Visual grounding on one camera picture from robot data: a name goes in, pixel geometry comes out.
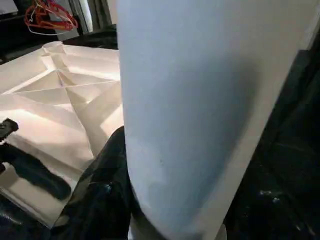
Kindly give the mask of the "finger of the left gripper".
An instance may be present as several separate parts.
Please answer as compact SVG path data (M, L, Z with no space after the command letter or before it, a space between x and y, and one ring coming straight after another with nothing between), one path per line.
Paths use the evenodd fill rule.
M70 185L61 177L53 174L38 158L10 145L0 146L0 172L6 170L5 163L14 167L16 174L37 186L58 200L71 194Z

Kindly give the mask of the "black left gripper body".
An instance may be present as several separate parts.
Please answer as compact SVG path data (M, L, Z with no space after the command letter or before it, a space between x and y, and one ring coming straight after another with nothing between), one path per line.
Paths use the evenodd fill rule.
M19 125L11 120L5 119L0 123L0 141L5 140L10 134L16 132L19 129Z

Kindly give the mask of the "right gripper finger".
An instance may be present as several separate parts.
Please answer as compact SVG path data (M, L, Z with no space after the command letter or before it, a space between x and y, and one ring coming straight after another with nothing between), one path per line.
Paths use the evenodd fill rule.
M52 240L128 239L133 192L128 173L125 128L116 129L81 176L88 181L78 199L62 211L68 221L50 231Z

